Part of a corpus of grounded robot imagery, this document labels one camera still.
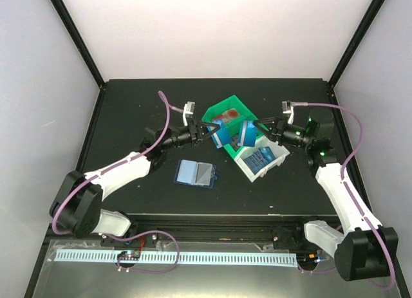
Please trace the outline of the single blue card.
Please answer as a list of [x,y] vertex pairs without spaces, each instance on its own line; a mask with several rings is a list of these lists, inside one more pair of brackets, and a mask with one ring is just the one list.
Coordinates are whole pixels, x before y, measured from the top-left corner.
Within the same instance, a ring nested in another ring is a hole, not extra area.
[[219,125],[219,129],[212,135],[212,140],[217,149],[222,148],[223,146],[231,143],[232,138],[229,131],[227,130],[222,119],[217,119],[213,121],[214,124]]
[[251,120],[244,120],[240,124],[238,143],[239,147],[254,147],[256,144],[258,129]]

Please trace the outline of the red white card stack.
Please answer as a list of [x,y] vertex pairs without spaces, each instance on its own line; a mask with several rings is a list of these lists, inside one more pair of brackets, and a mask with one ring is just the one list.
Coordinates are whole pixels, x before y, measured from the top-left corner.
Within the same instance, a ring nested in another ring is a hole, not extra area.
[[211,122],[216,123],[217,121],[220,121],[223,124],[228,124],[231,121],[239,118],[239,116],[240,114],[235,108],[230,108],[212,118]]

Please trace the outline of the green bin with red cards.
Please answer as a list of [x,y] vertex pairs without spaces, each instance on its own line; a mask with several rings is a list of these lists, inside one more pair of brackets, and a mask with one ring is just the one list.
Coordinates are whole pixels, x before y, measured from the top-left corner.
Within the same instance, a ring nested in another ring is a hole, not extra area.
[[253,112],[236,96],[232,95],[209,107],[202,117],[204,122],[221,120],[231,136],[238,135],[244,120],[256,120]]

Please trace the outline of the green bin with black cards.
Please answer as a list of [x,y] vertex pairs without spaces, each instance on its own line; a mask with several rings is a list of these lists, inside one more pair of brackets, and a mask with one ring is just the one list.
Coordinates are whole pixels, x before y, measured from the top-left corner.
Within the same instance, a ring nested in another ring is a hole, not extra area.
[[[224,146],[224,148],[226,149],[226,151],[229,153],[230,157],[235,159],[235,157],[239,154],[239,152],[241,152],[242,150],[244,150],[244,148],[249,148],[249,147],[239,147],[237,146],[238,143],[238,135],[239,135],[239,128],[240,128],[240,124],[242,123],[242,121],[244,120],[251,120],[251,121],[255,121],[258,118],[252,114],[252,113],[243,113],[240,114],[239,118],[231,121],[228,124],[225,124],[227,130],[230,133],[230,136],[232,138],[231,143],[227,144]],[[254,147],[257,146],[258,144],[258,140],[263,137],[263,135],[257,131],[257,137],[256,137],[256,144]]]

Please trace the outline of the white bin with blue cards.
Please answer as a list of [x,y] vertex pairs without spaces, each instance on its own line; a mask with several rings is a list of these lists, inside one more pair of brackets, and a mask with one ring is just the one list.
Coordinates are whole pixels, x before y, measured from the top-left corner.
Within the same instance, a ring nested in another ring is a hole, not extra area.
[[290,151],[266,137],[256,140],[254,147],[242,147],[234,161],[250,182],[254,182],[274,168],[280,166]]

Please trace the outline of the blue card holder wallet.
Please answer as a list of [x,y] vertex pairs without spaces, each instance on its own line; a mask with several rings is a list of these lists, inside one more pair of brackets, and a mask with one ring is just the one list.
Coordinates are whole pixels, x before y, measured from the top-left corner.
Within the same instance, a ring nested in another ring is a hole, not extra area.
[[218,179],[217,167],[211,163],[180,160],[174,182],[180,185],[212,189]]

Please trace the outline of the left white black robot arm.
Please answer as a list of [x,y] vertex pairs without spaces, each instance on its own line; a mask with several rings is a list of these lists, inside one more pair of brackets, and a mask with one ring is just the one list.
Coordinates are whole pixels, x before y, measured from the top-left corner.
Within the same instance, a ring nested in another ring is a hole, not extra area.
[[103,209],[104,200],[128,183],[155,172],[165,162],[168,150],[198,145],[219,130],[218,124],[191,119],[177,129],[164,127],[154,142],[143,140],[137,152],[111,165],[87,173],[69,172],[50,207],[52,230],[77,238],[115,236],[124,246],[133,245],[138,239],[137,228],[124,213]]

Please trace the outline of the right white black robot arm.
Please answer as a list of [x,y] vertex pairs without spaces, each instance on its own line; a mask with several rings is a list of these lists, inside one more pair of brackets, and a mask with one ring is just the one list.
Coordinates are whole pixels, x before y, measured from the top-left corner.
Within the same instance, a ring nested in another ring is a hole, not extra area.
[[348,176],[345,163],[339,163],[332,147],[333,114],[326,104],[315,105],[305,127],[291,123],[292,110],[283,117],[264,118],[253,125],[272,142],[301,148],[317,183],[334,207],[342,229],[321,220],[309,221],[292,233],[294,244],[308,248],[315,244],[331,256],[345,281],[389,277],[385,290],[396,281],[393,260],[398,235],[384,227],[363,202]]

